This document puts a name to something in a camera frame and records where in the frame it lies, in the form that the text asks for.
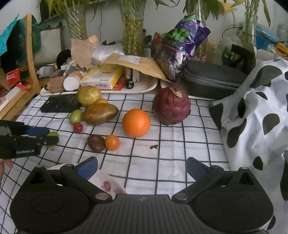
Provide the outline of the person's left hand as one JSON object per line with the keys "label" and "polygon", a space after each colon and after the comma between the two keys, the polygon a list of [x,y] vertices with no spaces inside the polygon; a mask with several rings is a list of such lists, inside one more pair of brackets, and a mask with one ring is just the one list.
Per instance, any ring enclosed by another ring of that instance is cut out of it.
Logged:
{"label": "person's left hand", "polygon": [[5,171],[5,166],[8,168],[13,168],[13,162],[11,159],[0,159],[0,184],[3,179],[4,171]]}

